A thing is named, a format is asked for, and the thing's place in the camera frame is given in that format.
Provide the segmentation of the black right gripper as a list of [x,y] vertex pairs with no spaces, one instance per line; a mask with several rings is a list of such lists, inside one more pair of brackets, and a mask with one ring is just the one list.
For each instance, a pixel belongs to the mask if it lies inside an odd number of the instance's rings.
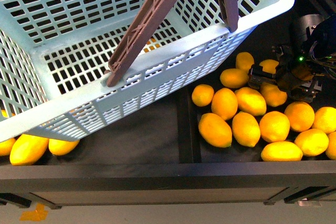
[[[252,65],[249,69],[248,86],[260,88],[263,83],[277,85],[287,96],[296,101],[311,103],[316,95],[321,92],[322,84],[316,78],[311,62],[304,54],[295,55],[289,45],[274,47],[274,52],[279,60],[276,74],[263,71],[263,67]],[[302,81],[291,73],[291,67],[298,63],[306,63],[311,68],[313,78],[310,81]]]

